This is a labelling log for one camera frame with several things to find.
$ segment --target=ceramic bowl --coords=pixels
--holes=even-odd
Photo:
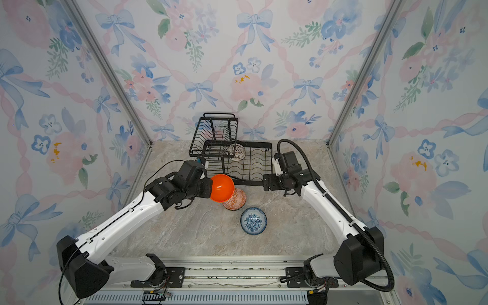
[[[236,145],[236,151],[235,151],[235,155],[233,158],[230,158],[232,161],[241,161],[241,160],[244,160],[244,157],[245,157],[245,149],[244,149],[244,146],[240,145],[240,144],[235,144]],[[232,154],[234,153],[234,144],[232,144],[231,146],[229,146],[227,148],[227,151]]]
[[[250,207],[241,215],[241,227],[249,235],[261,234],[266,224],[266,214],[257,207]]]
[[[222,205],[228,210],[236,211],[244,206],[245,201],[246,195],[244,191],[240,188],[236,188],[234,189],[234,194],[232,194],[232,197],[230,197],[230,199],[226,202],[223,202]]]

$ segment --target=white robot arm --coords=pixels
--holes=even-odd
[[[381,258],[383,236],[377,228],[368,229],[329,194],[326,186],[307,164],[302,170],[293,152],[275,155],[275,174],[263,176],[264,190],[295,190],[307,201],[331,228],[341,245],[334,256],[334,265],[341,278],[353,285],[367,276],[389,266]],[[157,287],[167,278],[164,263],[154,254],[140,258],[115,258],[108,254],[144,222],[163,213],[183,199],[210,198],[212,181],[206,177],[205,167],[198,161],[184,161],[178,173],[155,179],[137,198],[102,224],[73,239],[69,236],[57,244],[60,268],[79,298],[88,297],[104,285],[140,281]],[[378,251],[368,243],[373,243]],[[317,255],[304,262],[305,279],[311,285],[323,283],[328,264],[326,257]],[[390,291],[393,283],[375,289]]]

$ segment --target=black metal basket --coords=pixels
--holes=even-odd
[[[245,149],[245,157],[240,161],[231,158],[207,158],[208,176],[226,174],[232,178],[235,185],[263,185],[263,175],[273,172],[272,150],[273,145],[268,142],[242,142],[237,141]]]
[[[229,117],[209,117],[207,115],[224,115]],[[232,158],[235,155],[237,141],[237,125],[239,119],[232,113],[205,112],[198,120],[198,126],[193,135],[190,151],[191,157],[203,156]]]

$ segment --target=blue and white bowl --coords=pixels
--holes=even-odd
[[[241,227],[247,234],[261,234],[266,229],[266,224],[266,214],[256,207],[246,209],[241,215]]]

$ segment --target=black mounting bracket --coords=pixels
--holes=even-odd
[[[168,288],[181,288],[183,287],[185,267],[166,267],[167,276],[169,275]],[[132,288],[154,288],[150,285],[149,281],[132,281],[130,283]]]
[[[286,286],[288,288],[311,288],[307,285],[305,281],[305,274],[303,267],[286,267],[285,268],[286,277],[290,278],[290,280],[286,281]],[[325,277],[324,280],[328,281],[331,280],[332,283],[330,284],[330,288],[337,288],[339,287],[339,282],[336,278],[332,277]]]

